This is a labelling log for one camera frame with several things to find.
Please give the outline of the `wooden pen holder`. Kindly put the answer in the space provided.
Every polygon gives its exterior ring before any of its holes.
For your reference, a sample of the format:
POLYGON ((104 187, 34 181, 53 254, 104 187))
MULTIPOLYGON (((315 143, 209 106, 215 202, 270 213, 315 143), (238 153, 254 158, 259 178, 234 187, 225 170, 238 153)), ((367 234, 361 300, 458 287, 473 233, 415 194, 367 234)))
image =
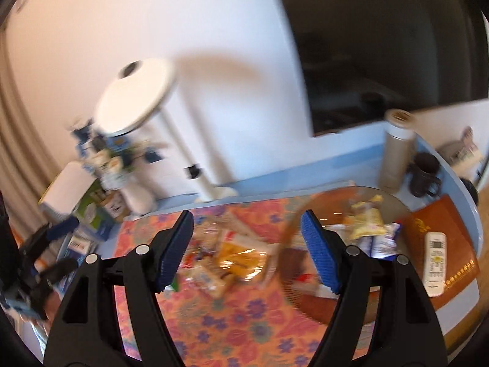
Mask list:
POLYGON ((119 223, 130 214, 130 209, 128 209, 125 199, 119 191, 106 192, 101 205, 119 223))

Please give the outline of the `blue white snack packet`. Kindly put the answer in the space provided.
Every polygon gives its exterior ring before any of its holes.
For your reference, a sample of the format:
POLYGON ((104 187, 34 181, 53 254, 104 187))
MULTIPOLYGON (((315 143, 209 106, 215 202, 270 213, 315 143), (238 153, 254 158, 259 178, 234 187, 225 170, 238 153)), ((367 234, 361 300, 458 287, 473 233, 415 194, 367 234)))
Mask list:
POLYGON ((371 258, 393 260, 398 254, 396 239, 401 232, 400 223, 385 226, 384 235, 365 236, 357 241, 357 246, 371 258))

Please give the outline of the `white remote control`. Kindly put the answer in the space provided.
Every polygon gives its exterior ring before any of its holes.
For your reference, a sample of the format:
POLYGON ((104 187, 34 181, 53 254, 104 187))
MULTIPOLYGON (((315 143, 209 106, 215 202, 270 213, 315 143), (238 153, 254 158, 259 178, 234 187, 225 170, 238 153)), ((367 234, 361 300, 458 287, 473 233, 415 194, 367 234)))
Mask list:
POLYGON ((425 235, 423 284, 429 297, 439 297, 444 292, 447 270, 447 239, 442 232, 425 235))

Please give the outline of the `white ribbed vase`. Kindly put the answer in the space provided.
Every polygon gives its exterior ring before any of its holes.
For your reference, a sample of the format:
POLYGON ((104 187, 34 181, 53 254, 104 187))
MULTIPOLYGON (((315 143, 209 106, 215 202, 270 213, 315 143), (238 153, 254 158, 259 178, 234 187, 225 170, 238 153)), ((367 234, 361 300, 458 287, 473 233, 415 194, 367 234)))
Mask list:
POLYGON ((119 179, 118 188, 133 215, 146 215, 157 207, 153 193, 131 176, 119 179))

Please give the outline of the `yellow snack packet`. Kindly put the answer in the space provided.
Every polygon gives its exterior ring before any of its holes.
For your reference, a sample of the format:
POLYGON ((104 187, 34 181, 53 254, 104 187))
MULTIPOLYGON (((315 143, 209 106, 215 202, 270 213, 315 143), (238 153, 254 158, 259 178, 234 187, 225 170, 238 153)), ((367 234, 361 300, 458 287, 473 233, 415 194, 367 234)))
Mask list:
POLYGON ((380 207, 381 195, 374 195, 368 201, 357 201, 343 218, 349 240, 363 237, 385 235, 387 229, 382 219, 380 207))

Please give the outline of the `amber glass bowl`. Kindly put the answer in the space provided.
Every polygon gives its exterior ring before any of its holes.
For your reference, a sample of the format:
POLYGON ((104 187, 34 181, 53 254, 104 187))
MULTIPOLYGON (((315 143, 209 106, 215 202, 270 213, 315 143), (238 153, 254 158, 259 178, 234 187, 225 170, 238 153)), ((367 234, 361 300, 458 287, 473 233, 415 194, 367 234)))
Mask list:
POLYGON ((283 235, 278 256, 278 273, 283 292, 304 314, 324 325, 347 320, 347 307, 354 309, 359 324, 375 320, 381 286, 386 280, 395 292, 395 260, 407 258, 405 248, 393 260, 369 257, 349 240, 343 218, 357 201, 381 195, 384 223, 401 222, 411 211, 399 199, 370 187, 341 187, 327 191, 306 203, 292 219, 283 235), (303 264, 317 270, 322 284, 334 297, 318 297, 297 288, 303 264))

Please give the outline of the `floral orange table cloth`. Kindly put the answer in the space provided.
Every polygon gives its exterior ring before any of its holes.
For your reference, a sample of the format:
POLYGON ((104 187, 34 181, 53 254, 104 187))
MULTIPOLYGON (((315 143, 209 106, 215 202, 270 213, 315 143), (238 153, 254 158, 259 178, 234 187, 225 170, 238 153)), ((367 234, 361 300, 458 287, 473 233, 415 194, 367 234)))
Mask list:
MULTIPOLYGON (((212 215, 229 212, 266 242, 278 243, 293 213, 319 194, 193 209, 192 213, 196 229, 212 215)), ((114 256, 149 244, 179 214, 124 221, 114 256)), ((236 283, 220 299, 202 291, 183 273, 178 276, 178 291, 159 293, 157 301, 186 366, 307 366, 325 333, 325 325, 289 302, 277 275, 266 285, 236 283)), ((140 359, 125 291, 116 287, 114 293, 124 349, 140 359)))

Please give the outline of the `black mug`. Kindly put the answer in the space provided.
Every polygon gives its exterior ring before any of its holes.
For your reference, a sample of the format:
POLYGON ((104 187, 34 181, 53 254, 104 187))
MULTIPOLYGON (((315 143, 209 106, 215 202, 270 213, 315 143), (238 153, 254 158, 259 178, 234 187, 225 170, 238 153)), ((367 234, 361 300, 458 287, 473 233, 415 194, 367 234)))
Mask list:
POLYGON ((442 185, 439 178, 440 169, 441 164, 433 154, 417 153, 409 166, 410 193, 418 198, 425 195, 437 197, 442 185))

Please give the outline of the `orange snack packet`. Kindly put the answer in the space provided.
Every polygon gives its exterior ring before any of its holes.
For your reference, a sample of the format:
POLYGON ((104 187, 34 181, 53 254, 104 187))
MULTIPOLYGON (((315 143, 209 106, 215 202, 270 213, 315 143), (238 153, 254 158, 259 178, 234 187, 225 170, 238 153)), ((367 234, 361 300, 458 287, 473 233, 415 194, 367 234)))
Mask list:
POLYGON ((223 243, 216 257, 218 266, 243 282, 258 281, 263 277, 269 260, 267 247, 223 243))

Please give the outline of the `white desk lamp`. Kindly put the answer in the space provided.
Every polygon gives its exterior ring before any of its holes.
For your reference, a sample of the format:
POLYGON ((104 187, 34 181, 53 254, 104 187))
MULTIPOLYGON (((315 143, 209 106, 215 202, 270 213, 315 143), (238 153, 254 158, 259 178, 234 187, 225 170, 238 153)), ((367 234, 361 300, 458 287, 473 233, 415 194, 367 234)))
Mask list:
POLYGON ((232 187, 211 183, 203 168, 182 139, 181 131, 167 111, 177 86, 177 68, 172 61, 149 58, 122 68, 106 87, 94 111, 94 126, 105 136, 128 135, 151 124, 155 128, 153 147, 170 148, 179 173, 185 176, 198 202, 236 197, 232 187))

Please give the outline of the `beige thermos bottle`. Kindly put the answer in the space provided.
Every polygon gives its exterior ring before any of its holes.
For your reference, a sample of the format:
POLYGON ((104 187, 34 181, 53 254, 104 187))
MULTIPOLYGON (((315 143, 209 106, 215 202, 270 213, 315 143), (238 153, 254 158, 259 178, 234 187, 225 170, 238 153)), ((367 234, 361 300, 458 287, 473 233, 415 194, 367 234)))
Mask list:
POLYGON ((401 109, 389 109, 384 116, 384 149, 379 188, 396 193, 404 181, 416 138, 415 117, 401 109))

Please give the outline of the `black wall television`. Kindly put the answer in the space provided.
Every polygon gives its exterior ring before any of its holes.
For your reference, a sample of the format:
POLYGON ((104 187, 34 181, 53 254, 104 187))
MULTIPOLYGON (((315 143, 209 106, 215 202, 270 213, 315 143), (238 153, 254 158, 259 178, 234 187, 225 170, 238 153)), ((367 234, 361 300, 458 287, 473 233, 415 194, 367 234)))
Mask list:
POLYGON ((312 134, 488 95, 488 0, 281 0, 312 134))

